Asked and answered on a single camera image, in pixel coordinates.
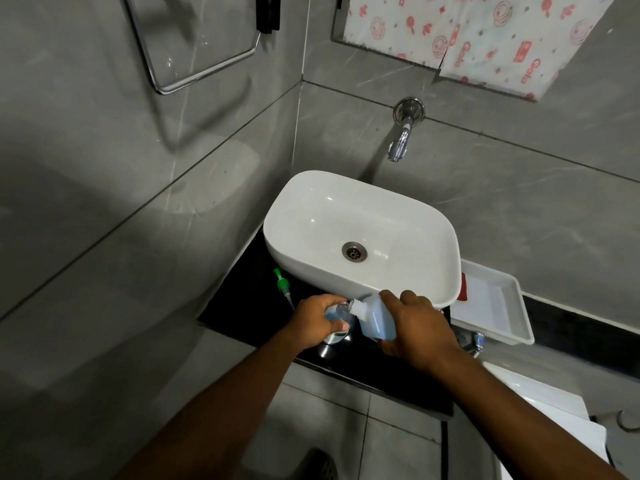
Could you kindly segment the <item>blue liquid refill bottle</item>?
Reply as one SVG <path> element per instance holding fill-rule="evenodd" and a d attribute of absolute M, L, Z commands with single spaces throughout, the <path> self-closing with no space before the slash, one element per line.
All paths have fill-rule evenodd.
<path fill-rule="evenodd" d="M 359 320 L 364 336 L 372 340 L 394 340 L 396 338 L 394 318 L 379 294 L 368 296 L 362 300 L 351 300 L 349 313 Z"/>

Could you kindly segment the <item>green pump dispenser head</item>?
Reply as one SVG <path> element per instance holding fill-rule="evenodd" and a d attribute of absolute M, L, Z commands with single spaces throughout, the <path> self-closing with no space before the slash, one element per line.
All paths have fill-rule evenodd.
<path fill-rule="evenodd" d="M 291 297 L 291 285 L 288 279 L 284 278 L 282 275 L 282 271 L 280 268 L 274 268 L 274 274 L 277 277 L 276 286 L 278 290 L 283 294 L 284 298 L 286 298 L 288 304 L 291 306 L 292 310 L 295 310 L 295 306 L 293 304 L 293 300 Z"/>

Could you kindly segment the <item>black wall hanger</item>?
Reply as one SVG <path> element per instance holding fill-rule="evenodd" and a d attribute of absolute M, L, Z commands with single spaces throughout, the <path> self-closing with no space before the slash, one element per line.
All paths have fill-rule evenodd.
<path fill-rule="evenodd" d="M 257 30 L 262 34 L 272 34 L 280 30 L 281 0 L 255 0 Z"/>

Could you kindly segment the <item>person's left forearm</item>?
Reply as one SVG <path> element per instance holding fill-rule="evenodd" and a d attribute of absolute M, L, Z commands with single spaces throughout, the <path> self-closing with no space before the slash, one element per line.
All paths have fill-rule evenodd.
<path fill-rule="evenodd" d="M 226 480 L 310 342 L 285 327 L 186 404 L 114 480 Z"/>

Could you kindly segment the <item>person's right hand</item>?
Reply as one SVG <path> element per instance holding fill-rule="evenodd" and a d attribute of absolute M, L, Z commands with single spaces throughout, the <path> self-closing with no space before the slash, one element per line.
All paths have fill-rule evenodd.
<path fill-rule="evenodd" d="M 394 318 L 396 338 L 403 345 L 403 359 L 416 370 L 439 378 L 448 359 L 460 354 L 460 345 L 442 311 L 430 300 L 405 290 L 396 297 L 389 290 L 379 293 Z"/>

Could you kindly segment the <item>person's dark shoe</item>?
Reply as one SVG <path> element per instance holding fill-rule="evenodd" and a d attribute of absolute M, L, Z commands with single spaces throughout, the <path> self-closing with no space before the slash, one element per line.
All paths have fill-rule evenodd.
<path fill-rule="evenodd" d="M 333 457 L 314 447 L 305 455 L 290 480 L 339 480 L 339 472 Z"/>

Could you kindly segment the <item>person's left hand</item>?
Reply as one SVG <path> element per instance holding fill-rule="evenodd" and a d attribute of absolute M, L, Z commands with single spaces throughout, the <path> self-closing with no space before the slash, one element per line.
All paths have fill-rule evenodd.
<path fill-rule="evenodd" d="M 286 326 L 300 350 L 319 345 L 333 332 L 332 322 L 324 317 L 324 311 L 343 302 L 347 302 L 346 298 L 333 294 L 311 296 L 300 302 Z"/>

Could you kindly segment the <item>person's right forearm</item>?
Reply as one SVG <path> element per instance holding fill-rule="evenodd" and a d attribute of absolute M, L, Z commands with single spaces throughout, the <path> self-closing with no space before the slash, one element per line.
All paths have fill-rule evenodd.
<path fill-rule="evenodd" d="M 436 359 L 432 374 L 514 480 L 627 480 L 457 345 Z"/>

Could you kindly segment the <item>white red patterned sheet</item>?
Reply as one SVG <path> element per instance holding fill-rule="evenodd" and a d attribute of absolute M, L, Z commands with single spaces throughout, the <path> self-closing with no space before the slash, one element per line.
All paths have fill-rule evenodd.
<path fill-rule="evenodd" d="M 338 41 L 539 101 L 614 0 L 340 0 Z"/>

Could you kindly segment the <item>white ceramic sink basin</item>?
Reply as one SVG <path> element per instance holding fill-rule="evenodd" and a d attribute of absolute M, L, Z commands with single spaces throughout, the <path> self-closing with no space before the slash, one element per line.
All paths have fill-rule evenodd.
<path fill-rule="evenodd" d="M 262 231 L 281 268 L 347 299 L 412 290 L 443 309 L 460 293 L 460 249 L 448 218 L 374 185 L 326 171 L 301 172 L 277 196 Z M 342 255 L 349 241 L 366 248 L 366 260 Z"/>

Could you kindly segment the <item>small clear dispenser bottle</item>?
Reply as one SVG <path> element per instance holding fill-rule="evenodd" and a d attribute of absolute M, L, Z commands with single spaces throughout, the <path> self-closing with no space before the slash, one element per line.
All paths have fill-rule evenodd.
<path fill-rule="evenodd" d="M 334 345 L 347 338 L 352 327 L 357 322 L 356 316 L 351 313 L 350 302 L 343 302 L 328 307 L 324 312 L 324 316 L 331 321 L 343 321 L 349 325 L 349 328 L 345 331 L 340 331 L 328 335 L 323 341 L 327 345 Z"/>

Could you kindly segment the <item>white toilet tank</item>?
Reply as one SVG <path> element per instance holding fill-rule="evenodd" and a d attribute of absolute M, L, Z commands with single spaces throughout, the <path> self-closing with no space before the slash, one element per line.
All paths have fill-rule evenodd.
<path fill-rule="evenodd" d="M 606 448 L 606 428 L 590 419 L 581 396 L 489 362 L 484 362 L 483 365 L 517 395 L 564 428 L 601 459 L 613 465 Z"/>

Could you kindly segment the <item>white plastic tray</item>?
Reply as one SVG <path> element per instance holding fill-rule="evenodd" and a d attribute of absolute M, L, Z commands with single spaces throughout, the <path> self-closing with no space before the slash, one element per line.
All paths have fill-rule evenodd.
<path fill-rule="evenodd" d="M 519 282 L 510 274 L 461 260 L 467 300 L 451 307 L 451 324 L 508 345 L 535 342 Z"/>

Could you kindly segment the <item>chrome angle valve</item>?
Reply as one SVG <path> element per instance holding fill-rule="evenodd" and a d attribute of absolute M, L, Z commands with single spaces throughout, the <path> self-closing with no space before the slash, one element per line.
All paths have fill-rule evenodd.
<path fill-rule="evenodd" d="M 480 353 L 484 350 L 485 335 L 482 332 L 476 331 L 471 333 L 470 341 L 466 345 L 462 346 L 464 352 L 473 357 L 478 358 Z"/>

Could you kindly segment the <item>chrome wall faucet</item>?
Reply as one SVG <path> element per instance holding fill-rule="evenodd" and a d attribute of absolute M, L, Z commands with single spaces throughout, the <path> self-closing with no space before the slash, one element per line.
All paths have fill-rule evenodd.
<path fill-rule="evenodd" d="M 419 125 L 425 117 L 423 103 L 416 97 L 400 100 L 393 109 L 393 118 L 401 129 L 399 136 L 388 147 L 388 160 L 399 162 L 404 158 L 412 129 Z"/>

